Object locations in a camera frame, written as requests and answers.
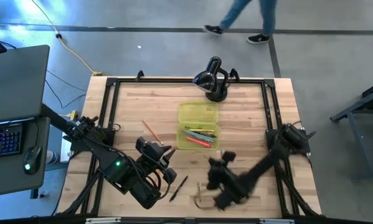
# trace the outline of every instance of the pencil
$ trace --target pencil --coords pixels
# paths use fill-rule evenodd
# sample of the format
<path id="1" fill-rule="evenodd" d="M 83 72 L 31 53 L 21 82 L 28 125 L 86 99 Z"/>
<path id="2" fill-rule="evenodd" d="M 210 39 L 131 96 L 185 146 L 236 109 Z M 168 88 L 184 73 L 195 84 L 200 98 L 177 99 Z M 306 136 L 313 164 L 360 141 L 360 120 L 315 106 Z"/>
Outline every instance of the pencil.
<path id="1" fill-rule="evenodd" d="M 154 133 L 154 131 L 150 128 L 150 126 L 147 124 L 147 122 L 145 122 L 144 120 L 142 120 L 144 125 L 146 125 L 146 127 L 148 127 L 148 129 L 150 130 L 150 132 L 154 135 L 154 137 L 156 137 L 156 139 L 161 143 L 161 145 L 163 146 L 164 143 L 160 140 L 159 136 L 157 136 L 156 133 Z"/>

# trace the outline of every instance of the yellow plastic box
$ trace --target yellow plastic box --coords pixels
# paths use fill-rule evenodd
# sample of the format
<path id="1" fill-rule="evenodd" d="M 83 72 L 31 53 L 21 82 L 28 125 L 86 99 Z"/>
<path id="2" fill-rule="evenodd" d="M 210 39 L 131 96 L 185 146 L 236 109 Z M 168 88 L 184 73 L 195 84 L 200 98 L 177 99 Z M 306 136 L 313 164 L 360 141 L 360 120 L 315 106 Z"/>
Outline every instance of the yellow plastic box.
<path id="1" fill-rule="evenodd" d="M 206 101 L 185 101 L 178 108 L 178 127 L 177 127 L 177 146 L 178 149 L 189 150 L 213 150 L 219 148 L 220 128 L 216 125 L 218 122 L 218 104 Z M 207 142 L 187 134 L 184 130 L 188 129 L 208 129 L 217 136 L 215 142 Z M 187 137 L 209 143 L 211 147 L 205 147 L 192 142 Z"/>

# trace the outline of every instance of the backlit keyboard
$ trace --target backlit keyboard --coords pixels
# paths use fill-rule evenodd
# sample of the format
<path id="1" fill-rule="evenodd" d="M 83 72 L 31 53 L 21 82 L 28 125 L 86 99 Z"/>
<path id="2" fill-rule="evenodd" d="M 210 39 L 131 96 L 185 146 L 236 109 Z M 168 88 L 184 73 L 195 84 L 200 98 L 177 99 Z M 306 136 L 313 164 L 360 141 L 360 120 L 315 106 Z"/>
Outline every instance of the backlit keyboard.
<path id="1" fill-rule="evenodd" d="M 0 157 L 20 154 L 22 124 L 0 125 Z"/>

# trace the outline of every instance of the metal stand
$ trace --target metal stand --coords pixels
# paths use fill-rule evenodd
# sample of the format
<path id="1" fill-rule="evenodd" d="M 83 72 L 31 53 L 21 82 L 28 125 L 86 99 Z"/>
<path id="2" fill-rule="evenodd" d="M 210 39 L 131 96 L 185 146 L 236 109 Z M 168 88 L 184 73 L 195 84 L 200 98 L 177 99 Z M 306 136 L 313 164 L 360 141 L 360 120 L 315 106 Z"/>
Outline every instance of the metal stand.
<path id="1" fill-rule="evenodd" d="M 373 114 L 373 87 L 366 90 L 362 94 L 362 99 L 354 103 L 352 106 L 346 108 L 340 113 L 330 117 L 330 120 L 334 123 L 338 123 L 343 118 L 348 118 L 349 124 L 351 125 L 352 132 L 354 134 L 357 146 L 365 158 L 367 171 L 363 175 L 356 177 L 356 180 L 373 179 L 373 149 L 364 147 L 362 142 L 363 135 L 358 130 L 355 114 Z"/>

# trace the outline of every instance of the black pen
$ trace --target black pen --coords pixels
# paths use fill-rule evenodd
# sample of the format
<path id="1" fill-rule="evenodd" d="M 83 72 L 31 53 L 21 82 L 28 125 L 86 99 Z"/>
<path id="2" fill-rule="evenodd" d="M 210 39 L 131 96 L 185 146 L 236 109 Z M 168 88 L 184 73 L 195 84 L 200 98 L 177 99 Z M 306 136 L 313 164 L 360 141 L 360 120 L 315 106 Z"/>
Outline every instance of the black pen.
<path id="1" fill-rule="evenodd" d="M 171 196 L 171 198 L 169 199 L 169 201 L 172 201 L 174 200 L 174 198 L 176 197 L 176 194 L 178 194 L 179 190 L 181 189 L 181 187 L 185 184 L 185 181 L 187 180 L 187 177 L 185 177 L 184 180 L 182 180 L 182 183 L 179 185 L 179 187 L 175 190 L 174 194 Z"/>

